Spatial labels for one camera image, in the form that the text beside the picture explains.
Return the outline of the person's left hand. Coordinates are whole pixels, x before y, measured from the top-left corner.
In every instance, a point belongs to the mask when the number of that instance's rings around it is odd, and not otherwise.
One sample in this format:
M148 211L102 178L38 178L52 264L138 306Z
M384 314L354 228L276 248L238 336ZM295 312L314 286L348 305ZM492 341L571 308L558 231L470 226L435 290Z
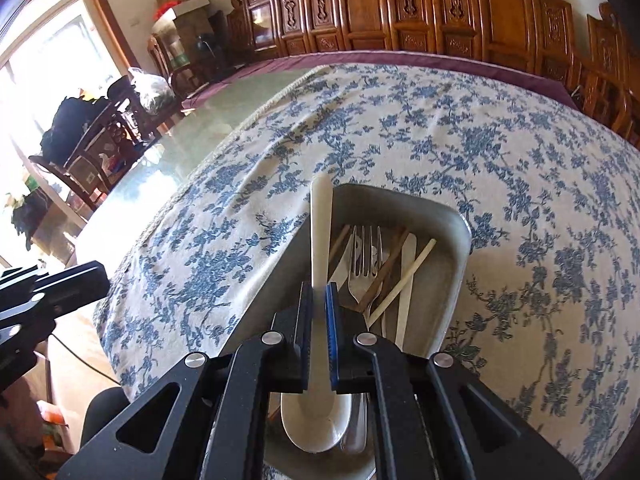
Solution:
M1 393L1 428L17 445L40 448L42 424L27 380L18 378Z

